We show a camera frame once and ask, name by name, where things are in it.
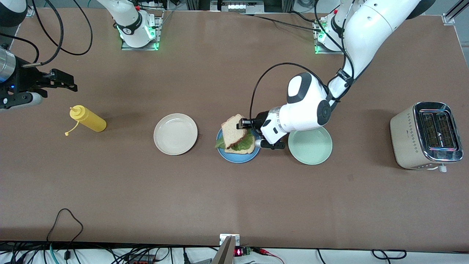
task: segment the blue plate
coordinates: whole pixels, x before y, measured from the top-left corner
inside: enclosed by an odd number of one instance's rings
[[[261,137],[257,135],[257,133],[253,132],[252,130],[250,131],[251,131],[251,134],[254,135],[255,139],[257,140],[261,139]],[[221,129],[220,129],[220,131],[218,131],[218,134],[217,134],[217,139],[219,140],[222,135],[223,133],[221,132]],[[245,163],[245,162],[252,160],[259,153],[259,148],[255,148],[251,154],[225,153],[225,150],[222,148],[218,148],[218,153],[220,153],[220,155],[229,162]]]

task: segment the bottle cap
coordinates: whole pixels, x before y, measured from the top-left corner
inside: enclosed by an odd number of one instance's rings
[[[88,112],[84,106],[75,105],[74,107],[70,107],[70,117],[76,121],[83,121],[88,117]]]

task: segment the black robot end effector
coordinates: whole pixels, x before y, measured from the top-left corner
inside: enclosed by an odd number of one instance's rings
[[[256,118],[247,119],[241,118],[239,123],[236,125],[237,129],[254,129],[257,134],[262,135],[261,127],[264,124],[265,120],[267,119],[267,115],[269,111],[260,112],[257,114]]]
[[[9,109],[13,106],[27,104],[32,101],[31,93],[37,93],[47,98],[47,91],[42,88],[66,88],[73,92],[78,91],[73,76],[58,69],[49,73],[39,71],[37,68],[23,68],[21,65],[27,61],[16,57],[16,67],[7,80],[0,83],[0,109]]]
[[[36,88],[65,88],[73,92],[78,92],[78,86],[75,84],[73,76],[58,69],[52,69],[35,84]]]
[[[265,123],[267,116],[269,115],[269,111],[260,112],[257,114],[256,118],[247,119],[241,118],[239,123],[236,124],[237,129],[254,129],[254,131],[262,136],[261,127]],[[262,139],[260,143],[261,148],[270,148],[270,149],[284,149],[285,143],[281,141],[277,141],[275,144],[270,144],[267,140]]]
[[[261,148],[284,149],[285,143],[279,140],[275,144],[270,144],[267,140],[261,140]]]

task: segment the bread slice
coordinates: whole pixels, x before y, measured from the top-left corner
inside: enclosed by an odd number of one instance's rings
[[[228,149],[225,149],[225,153],[233,153],[233,154],[251,154],[254,149],[256,148],[256,145],[254,144],[254,142],[256,141],[256,139],[254,138],[254,136],[251,134],[251,135],[247,135],[246,137],[253,137],[252,139],[252,145],[249,149],[245,149],[245,150],[239,150],[239,151],[236,151],[236,150],[232,150],[230,148]]]
[[[247,129],[236,129],[236,124],[244,118],[242,115],[230,117],[226,122],[221,124],[221,132],[223,133],[223,141],[226,148],[231,148],[234,144],[240,142],[248,133]]]

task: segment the light green plate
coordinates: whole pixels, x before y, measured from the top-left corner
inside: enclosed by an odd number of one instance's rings
[[[288,137],[288,148],[299,162],[317,165],[326,161],[331,155],[332,138],[324,127],[294,131]]]

